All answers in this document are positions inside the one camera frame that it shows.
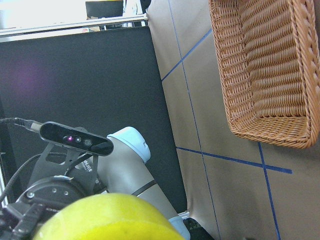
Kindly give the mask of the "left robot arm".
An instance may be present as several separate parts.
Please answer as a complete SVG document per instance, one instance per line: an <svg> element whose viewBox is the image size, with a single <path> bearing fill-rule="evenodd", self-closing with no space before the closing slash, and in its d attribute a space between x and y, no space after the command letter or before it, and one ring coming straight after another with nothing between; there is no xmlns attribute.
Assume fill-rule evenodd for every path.
<svg viewBox="0 0 320 240"><path fill-rule="evenodd" d="M183 218L146 167L133 127L106 137L56 122L27 129L47 142L27 189L0 213L3 240L188 240Z"/></svg>

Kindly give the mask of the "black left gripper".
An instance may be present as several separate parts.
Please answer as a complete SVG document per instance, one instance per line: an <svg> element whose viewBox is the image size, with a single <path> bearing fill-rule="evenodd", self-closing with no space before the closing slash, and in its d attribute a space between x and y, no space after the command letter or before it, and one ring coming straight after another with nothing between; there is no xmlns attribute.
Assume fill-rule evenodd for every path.
<svg viewBox="0 0 320 240"><path fill-rule="evenodd" d="M14 203L0 211L2 240L31 240L37 231L68 205L94 193L96 177L55 175L37 180Z"/></svg>

